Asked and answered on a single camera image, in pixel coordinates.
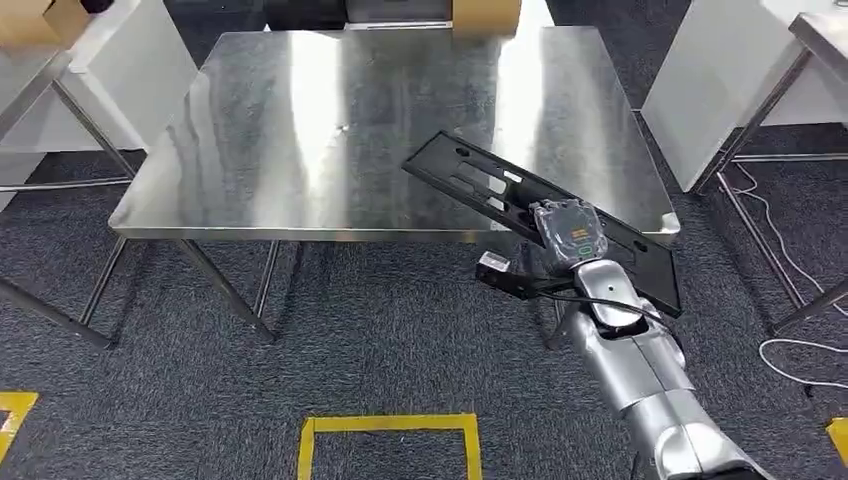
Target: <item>reflective metal surface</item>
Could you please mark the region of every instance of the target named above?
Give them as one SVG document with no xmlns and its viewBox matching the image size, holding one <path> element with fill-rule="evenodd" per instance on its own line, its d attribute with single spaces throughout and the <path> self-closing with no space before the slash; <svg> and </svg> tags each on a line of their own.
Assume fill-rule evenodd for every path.
<svg viewBox="0 0 848 480">
<path fill-rule="evenodd" d="M 789 30 L 848 82 L 848 12 L 801 13 Z"/>
<path fill-rule="evenodd" d="M 647 300 L 640 303 L 657 314 Z M 701 407 L 683 370 L 683 352 L 668 329 L 648 319 L 646 332 L 610 340 L 601 336 L 598 319 L 588 312 L 566 307 L 565 302 L 556 302 L 555 308 L 575 351 L 649 460 L 646 478 L 711 478 L 746 468 L 773 479 Z"/>
<path fill-rule="evenodd" d="M 668 239 L 671 204 L 597 30 L 232 33 L 109 224 L 131 238 L 477 241 L 401 163 L 439 130 Z"/>
<path fill-rule="evenodd" d="M 574 270 L 574 280 L 580 291 L 589 298 L 641 306 L 636 289 L 627 278 L 624 268 L 612 260 L 594 260 L 578 266 Z M 638 313 L 598 303 L 592 304 L 592 311 L 599 322 L 613 328 L 633 325 L 642 318 Z"/>
<path fill-rule="evenodd" d="M 69 62 L 66 54 L 51 48 L 0 50 L 0 140 Z"/>
</svg>

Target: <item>metal frame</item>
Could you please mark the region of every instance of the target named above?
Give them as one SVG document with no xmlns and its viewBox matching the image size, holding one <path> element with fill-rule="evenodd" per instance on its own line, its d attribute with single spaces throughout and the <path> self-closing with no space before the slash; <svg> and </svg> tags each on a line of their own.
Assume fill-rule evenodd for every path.
<svg viewBox="0 0 848 480">
<path fill-rule="evenodd" d="M 835 287 L 821 294 L 818 298 L 796 310 L 783 320 L 771 326 L 772 335 L 776 335 L 790 325 L 806 320 L 814 315 L 820 314 L 824 309 L 838 302 L 841 298 L 848 296 L 848 278 L 845 278 Z"/>
<path fill-rule="evenodd" d="M 722 191 L 730 200 L 730 203 L 733 205 L 733 209 L 742 219 L 742 223 L 745 225 L 745 229 L 754 239 L 754 242 L 757 245 L 757 249 L 763 255 L 769 265 L 769 268 L 771 268 L 772 272 L 777 277 L 781 287 L 783 287 L 783 290 L 789 297 L 789 301 L 791 301 L 792 304 L 795 306 L 797 310 L 795 313 L 793 313 L 786 319 L 778 322 L 777 324 L 774 324 L 771 327 L 772 334 L 789 324 L 795 323 L 799 320 L 803 320 L 804 318 L 809 317 L 810 315 L 821 312 L 821 310 L 823 310 L 827 306 L 835 303 L 838 298 L 844 296 L 846 294 L 846 289 L 848 289 L 846 281 L 843 281 L 833 290 L 825 293 L 809 305 L 805 306 L 804 300 L 801 298 L 801 294 L 798 292 L 798 289 L 795 287 L 795 284 L 792 282 L 792 279 L 786 273 L 786 270 L 780 264 L 777 254 L 775 254 L 774 250 L 772 250 L 772 248 L 769 246 L 765 236 L 757 227 L 757 224 L 751 216 L 750 212 L 748 212 L 748 209 L 745 208 L 745 205 L 740 200 L 739 195 L 735 193 L 734 188 L 730 183 L 730 180 L 727 178 L 727 175 L 725 175 L 725 169 L 732 162 L 765 161 L 769 158 L 796 161 L 815 161 L 848 157 L 848 154 L 739 155 L 739 152 L 741 151 L 742 147 L 744 147 L 745 144 L 747 144 L 751 140 L 751 137 L 762 126 L 763 121 L 766 119 L 766 117 L 768 117 L 769 113 L 771 113 L 771 111 L 778 104 L 778 102 L 780 102 L 786 92 L 789 91 L 789 88 L 792 87 L 795 81 L 798 80 L 798 78 L 801 76 L 801 73 L 804 71 L 807 64 L 810 62 L 810 59 L 812 59 L 813 52 L 800 42 L 799 44 L 801 45 L 801 52 L 792 62 L 792 65 L 789 67 L 789 70 L 786 71 L 786 73 L 780 78 L 774 88 L 772 88 L 771 92 L 769 92 L 768 96 L 766 96 L 766 98 L 763 100 L 763 102 L 757 108 L 756 112 L 754 112 L 754 115 L 742 128 L 742 131 L 739 132 L 739 134 L 735 138 L 733 138 L 727 150 L 720 152 L 720 154 L 716 157 L 713 163 L 707 167 L 707 169 L 704 171 L 704 174 L 698 179 L 694 186 L 694 191 L 696 193 L 702 194 L 704 193 L 706 187 L 711 184 L 713 178 L 718 181 L 720 191 Z M 839 292 L 841 292 L 841 295 L 834 298 L 833 295 Z"/>
<path fill-rule="evenodd" d="M 115 164 L 124 171 L 125 176 L 71 182 L 0 185 L 0 192 L 68 190 L 74 188 L 127 185 L 132 182 L 136 173 L 135 168 L 127 162 L 126 158 L 124 158 L 118 148 L 106 137 L 103 129 L 97 125 L 97 122 L 95 122 L 94 119 L 91 118 L 85 110 L 83 110 L 83 108 L 73 98 L 71 93 L 68 92 L 65 86 L 59 83 L 57 79 L 52 80 L 50 88 L 56 92 L 62 103 L 68 108 L 68 110 L 71 111 L 80 125 L 85 128 L 100 147 L 103 148 L 103 151 L 106 152 L 109 158 L 111 158 Z M 121 259 L 121 256 L 126 249 L 126 245 L 127 239 L 124 237 L 119 237 L 117 242 L 115 242 L 115 246 L 112 248 L 112 253 L 109 255 L 106 265 L 97 279 L 97 283 L 89 296 L 88 302 L 86 302 L 83 314 L 80 316 L 79 320 L 74 320 L 56 307 L 53 307 L 21 287 L 18 287 L 2 278 L 0 278 L 0 296 L 5 297 L 20 307 L 34 311 L 46 317 L 56 325 L 66 328 L 78 337 L 88 340 L 97 347 L 104 349 L 111 348 L 114 346 L 113 340 L 91 329 L 89 324 L 91 323 L 94 311 L 100 304 L 100 299 L 103 297 L 103 293 L 106 291 L 106 287 L 109 285 L 109 280 L 112 278 L 115 266 L 117 266 L 118 261 Z"/>
<path fill-rule="evenodd" d="M 236 311 L 236 314 L 242 320 L 250 325 L 250 328 L 268 343 L 273 343 L 276 338 L 274 334 L 268 330 L 268 327 L 262 323 L 262 310 L 264 309 L 265 299 L 268 296 L 268 285 L 271 281 L 274 264 L 276 263 L 277 252 L 279 250 L 279 242 L 273 242 L 271 250 L 268 252 L 268 260 L 265 264 L 265 272 L 262 274 L 262 284 L 259 288 L 259 294 L 256 298 L 256 308 L 251 309 L 247 302 L 239 295 L 238 291 L 232 286 L 226 277 L 218 270 L 218 267 L 212 263 L 212 260 L 203 253 L 203 250 L 193 240 L 177 240 L 177 245 L 185 252 L 185 254 L 194 262 L 195 266 L 202 271 L 206 277 L 212 281 L 212 285 L 224 295 L 224 298 L 229 302 L 230 306 Z"/>
</svg>

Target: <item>yellow tape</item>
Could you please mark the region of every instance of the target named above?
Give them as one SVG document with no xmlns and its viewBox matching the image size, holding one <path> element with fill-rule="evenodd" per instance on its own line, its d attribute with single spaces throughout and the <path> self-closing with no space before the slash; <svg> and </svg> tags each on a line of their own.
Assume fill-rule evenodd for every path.
<svg viewBox="0 0 848 480">
<path fill-rule="evenodd" d="M 297 480 L 312 477 L 316 433 L 372 432 L 380 430 L 462 430 L 468 480 L 483 479 L 477 415 L 378 415 L 368 417 L 308 417 L 300 432 Z"/>
<path fill-rule="evenodd" d="M 9 412 L 0 427 L 0 462 L 6 457 L 12 440 L 37 399 L 38 394 L 35 392 L 0 392 L 0 411 Z"/>
<path fill-rule="evenodd" d="M 827 433 L 833 441 L 833 446 L 842 458 L 842 463 L 848 467 L 848 418 L 834 418 L 827 426 Z"/>
</svg>

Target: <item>cardboard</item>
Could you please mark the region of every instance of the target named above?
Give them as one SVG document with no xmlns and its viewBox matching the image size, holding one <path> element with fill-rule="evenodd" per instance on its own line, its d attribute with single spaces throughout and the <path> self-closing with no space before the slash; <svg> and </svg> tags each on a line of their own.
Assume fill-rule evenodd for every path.
<svg viewBox="0 0 848 480">
<path fill-rule="evenodd" d="M 468 34 L 514 34 L 521 0 L 453 0 L 453 29 Z"/>
<path fill-rule="evenodd" d="M 80 0 L 0 0 L 0 46 L 70 48 L 88 21 Z"/>
</svg>

